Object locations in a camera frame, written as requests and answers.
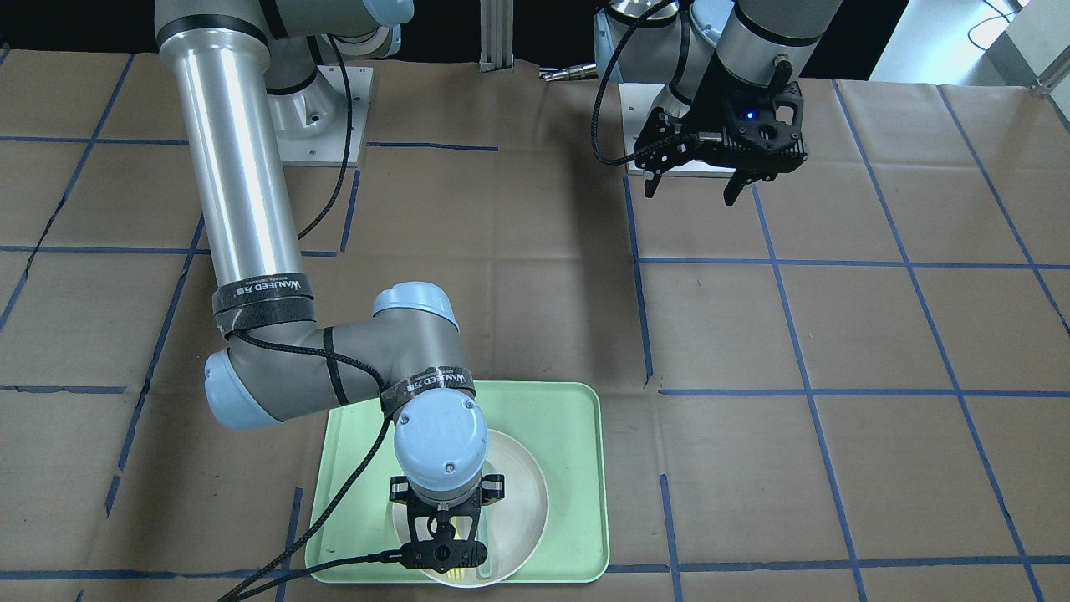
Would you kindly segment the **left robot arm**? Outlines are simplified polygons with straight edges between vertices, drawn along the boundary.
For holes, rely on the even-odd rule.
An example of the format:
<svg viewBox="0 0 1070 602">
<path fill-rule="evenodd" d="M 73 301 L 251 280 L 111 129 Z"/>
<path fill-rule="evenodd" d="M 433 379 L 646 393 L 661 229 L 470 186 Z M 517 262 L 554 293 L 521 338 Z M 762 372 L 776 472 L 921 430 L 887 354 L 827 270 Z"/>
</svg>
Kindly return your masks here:
<svg viewBox="0 0 1070 602">
<path fill-rule="evenodd" d="M 645 195 L 666 172 L 727 168 L 727 206 L 744 188 L 808 158 L 798 79 L 838 1 L 610 1 L 594 14 L 602 99 L 608 84 L 661 84 L 630 153 Z"/>
</svg>

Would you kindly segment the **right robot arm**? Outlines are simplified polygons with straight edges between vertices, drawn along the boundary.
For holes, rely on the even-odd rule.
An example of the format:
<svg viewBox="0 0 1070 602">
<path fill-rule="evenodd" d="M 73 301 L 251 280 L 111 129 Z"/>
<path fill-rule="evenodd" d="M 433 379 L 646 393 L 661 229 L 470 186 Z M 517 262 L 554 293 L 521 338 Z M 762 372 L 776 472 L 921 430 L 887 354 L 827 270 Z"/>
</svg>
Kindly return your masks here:
<svg viewBox="0 0 1070 602">
<path fill-rule="evenodd" d="M 393 285 L 372 317 L 321 329 L 299 251 L 282 157 L 270 113 L 272 50 L 304 38 L 398 34 L 411 1 L 158 1 L 160 61 L 175 74 L 200 190 L 217 292 L 211 298 L 229 346 L 207 359 L 207 399 L 221 425 L 258 428 L 385 401 L 395 453 L 421 501 L 450 509 L 484 480 L 489 430 L 475 400 L 450 299 L 438 285 Z"/>
</svg>

